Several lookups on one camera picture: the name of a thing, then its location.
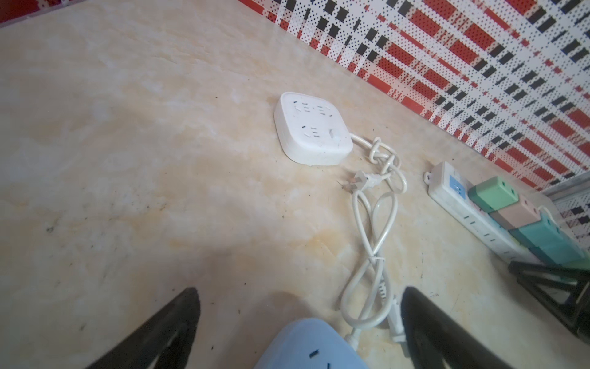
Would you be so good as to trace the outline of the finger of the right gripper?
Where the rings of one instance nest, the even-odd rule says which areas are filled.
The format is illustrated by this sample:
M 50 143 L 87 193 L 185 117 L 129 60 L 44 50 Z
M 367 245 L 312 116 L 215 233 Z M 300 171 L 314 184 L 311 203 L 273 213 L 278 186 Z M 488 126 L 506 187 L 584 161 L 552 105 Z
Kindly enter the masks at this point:
M 580 341 L 589 343 L 589 271 L 513 261 L 509 272 Z

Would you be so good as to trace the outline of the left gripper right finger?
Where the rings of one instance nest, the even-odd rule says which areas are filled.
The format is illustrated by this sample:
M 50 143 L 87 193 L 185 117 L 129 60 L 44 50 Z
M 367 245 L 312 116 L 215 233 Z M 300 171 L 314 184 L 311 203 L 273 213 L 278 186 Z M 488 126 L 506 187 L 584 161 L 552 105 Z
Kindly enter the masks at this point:
M 407 346 L 415 368 L 509 368 L 415 287 L 401 302 Z

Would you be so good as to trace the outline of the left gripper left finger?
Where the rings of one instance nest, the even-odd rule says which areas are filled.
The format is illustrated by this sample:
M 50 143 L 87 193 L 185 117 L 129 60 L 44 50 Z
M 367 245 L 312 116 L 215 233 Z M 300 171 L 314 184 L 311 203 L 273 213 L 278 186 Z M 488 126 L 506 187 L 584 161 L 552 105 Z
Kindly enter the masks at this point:
M 201 315 L 198 290 L 184 289 L 90 368 L 185 368 Z

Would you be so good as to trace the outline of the teal plug adapter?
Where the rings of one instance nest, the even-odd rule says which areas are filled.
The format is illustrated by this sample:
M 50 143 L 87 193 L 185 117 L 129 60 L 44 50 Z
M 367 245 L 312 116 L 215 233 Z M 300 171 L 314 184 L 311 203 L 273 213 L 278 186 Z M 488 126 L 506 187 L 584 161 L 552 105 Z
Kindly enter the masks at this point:
M 545 246 L 533 246 L 529 251 L 543 264 L 566 265 L 582 261 L 586 254 L 571 242 L 559 242 Z
M 541 215 L 540 221 L 509 230 L 509 233 L 527 248 L 572 246 L 571 238 L 546 215 Z

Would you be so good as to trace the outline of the teal plug adapter front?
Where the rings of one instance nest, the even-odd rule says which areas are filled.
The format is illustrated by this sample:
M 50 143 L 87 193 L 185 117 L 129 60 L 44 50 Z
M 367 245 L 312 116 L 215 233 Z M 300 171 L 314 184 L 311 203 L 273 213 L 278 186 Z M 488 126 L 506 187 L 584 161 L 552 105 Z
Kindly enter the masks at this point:
M 509 233 L 527 248 L 572 246 L 571 238 L 546 215 L 541 215 L 540 221 L 509 230 Z

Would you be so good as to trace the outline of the pink plug adapter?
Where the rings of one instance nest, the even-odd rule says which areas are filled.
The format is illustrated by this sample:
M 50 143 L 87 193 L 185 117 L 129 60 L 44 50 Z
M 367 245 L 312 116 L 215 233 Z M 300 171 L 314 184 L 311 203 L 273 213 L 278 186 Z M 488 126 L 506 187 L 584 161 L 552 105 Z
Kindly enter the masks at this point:
M 506 230 L 521 228 L 541 220 L 538 208 L 524 195 L 520 195 L 516 203 L 491 212 L 490 217 Z

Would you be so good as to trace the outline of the green plug adapter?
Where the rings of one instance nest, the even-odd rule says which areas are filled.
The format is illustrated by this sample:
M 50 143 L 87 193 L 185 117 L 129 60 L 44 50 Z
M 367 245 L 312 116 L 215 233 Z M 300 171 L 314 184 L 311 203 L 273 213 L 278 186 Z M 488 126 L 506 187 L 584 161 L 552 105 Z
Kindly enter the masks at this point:
M 589 271 L 590 270 L 590 259 L 589 259 L 589 257 L 579 258 L 574 261 L 569 261 L 567 263 L 563 263 L 562 267 Z
M 517 190 L 500 176 L 471 187 L 468 196 L 485 213 L 496 212 L 519 201 Z

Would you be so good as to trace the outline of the long white power strip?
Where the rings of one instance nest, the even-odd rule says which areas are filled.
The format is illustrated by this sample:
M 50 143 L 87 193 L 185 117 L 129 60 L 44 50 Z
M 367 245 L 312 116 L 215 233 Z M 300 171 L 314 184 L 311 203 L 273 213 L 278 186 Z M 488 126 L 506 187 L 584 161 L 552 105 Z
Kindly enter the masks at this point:
M 430 198 L 503 261 L 506 263 L 523 261 L 533 264 L 543 264 L 527 247 L 511 236 L 509 230 L 502 228 L 496 223 L 490 217 L 490 213 L 483 212 L 470 200 L 468 190 L 477 184 L 468 180 L 467 177 L 459 173 L 450 163 L 442 161 L 435 165 L 430 171 L 424 173 L 423 180 L 427 184 L 427 192 Z M 536 207 L 540 215 L 548 216 L 557 224 L 551 218 L 549 211 L 538 206 Z M 582 250 L 573 238 L 571 240 L 574 246 Z

